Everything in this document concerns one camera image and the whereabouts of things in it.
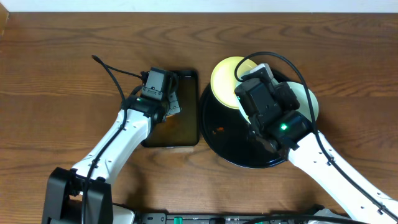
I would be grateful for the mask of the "light blue front plate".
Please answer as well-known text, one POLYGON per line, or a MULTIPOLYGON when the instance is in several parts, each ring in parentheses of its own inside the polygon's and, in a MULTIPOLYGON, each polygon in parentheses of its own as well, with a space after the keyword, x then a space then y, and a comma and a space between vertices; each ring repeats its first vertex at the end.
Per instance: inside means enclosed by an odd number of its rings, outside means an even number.
MULTIPOLYGON (((241 73, 238 77, 239 77, 240 79, 243 79, 243 76, 252 74, 252 73, 254 73, 254 72, 260 70, 261 68, 265 68, 266 71, 269 73, 270 79, 271 79, 271 83, 272 83, 273 85, 279 84, 279 82, 275 79, 274 73, 273 73, 273 71, 271 70, 271 68, 270 68, 270 66, 269 66, 268 63, 260 63, 259 65, 255 66, 255 67, 252 68, 251 70, 247 70, 247 71, 241 73)), ((239 112, 242 114, 243 118, 244 118, 248 123, 250 123, 250 121, 249 121, 249 116, 248 116, 248 115, 246 114, 246 112, 244 111, 243 106, 242 106, 242 104, 241 104, 240 102, 238 102, 238 106, 239 106, 239 112)))

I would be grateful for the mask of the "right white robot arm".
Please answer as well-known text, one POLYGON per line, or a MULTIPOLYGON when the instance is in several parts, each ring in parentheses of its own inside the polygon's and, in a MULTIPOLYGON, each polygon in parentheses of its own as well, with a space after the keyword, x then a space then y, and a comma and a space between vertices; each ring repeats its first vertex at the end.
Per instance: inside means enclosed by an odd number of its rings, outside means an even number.
POLYGON ((278 82, 266 63, 234 75, 239 110, 268 151, 307 173, 352 220, 397 223, 397 201, 373 186, 319 132, 318 101, 305 82, 278 82))

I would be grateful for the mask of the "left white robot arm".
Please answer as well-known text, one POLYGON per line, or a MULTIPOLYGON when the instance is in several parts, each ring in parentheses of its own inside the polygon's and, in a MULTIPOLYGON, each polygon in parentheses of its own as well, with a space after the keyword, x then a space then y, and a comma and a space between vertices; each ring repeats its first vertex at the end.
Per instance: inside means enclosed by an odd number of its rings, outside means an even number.
POLYGON ((172 93, 165 106, 130 95, 112 127, 95 148, 71 169, 49 176, 42 223, 133 223, 135 213, 112 200, 112 186, 135 148, 157 123, 180 112, 172 93))

